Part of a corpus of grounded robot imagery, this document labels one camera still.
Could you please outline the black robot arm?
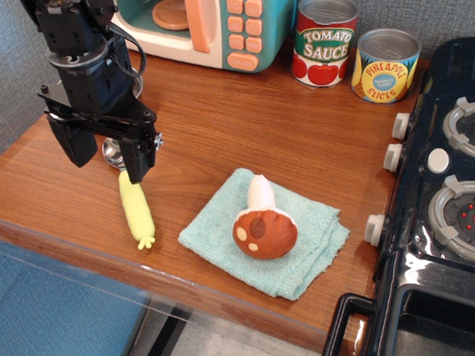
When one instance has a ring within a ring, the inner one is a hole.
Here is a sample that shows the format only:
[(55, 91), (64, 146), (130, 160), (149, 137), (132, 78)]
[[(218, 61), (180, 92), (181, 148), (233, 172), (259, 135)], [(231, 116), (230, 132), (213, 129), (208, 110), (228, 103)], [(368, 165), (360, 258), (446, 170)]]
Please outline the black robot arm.
[(78, 167), (97, 152), (96, 137), (118, 142), (130, 182), (139, 184), (155, 166), (162, 143), (156, 114), (134, 94), (147, 63), (131, 66), (132, 37), (112, 20), (114, 0), (22, 0), (43, 34), (46, 57), (60, 75), (38, 95), (47, 104), (52, 133)]

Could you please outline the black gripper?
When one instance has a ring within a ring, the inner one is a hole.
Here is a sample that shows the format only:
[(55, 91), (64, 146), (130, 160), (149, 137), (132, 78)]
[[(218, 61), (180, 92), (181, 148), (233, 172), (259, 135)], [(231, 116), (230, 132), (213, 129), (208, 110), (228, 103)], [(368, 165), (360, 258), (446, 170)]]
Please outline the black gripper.
[(61, 55), (47, 51), (60, 75), (56, 85), (43, 85), (38, 95), (47, 104), (47, 120), (69, 160), (85, 166), (96, 154), (95, 135), (119, 143), (132, 184), (139, 184), (155, 166), (162, 135), (156, 113), (132, 93), (134, 79), (125, 39), (103, 36), (91, 52)]

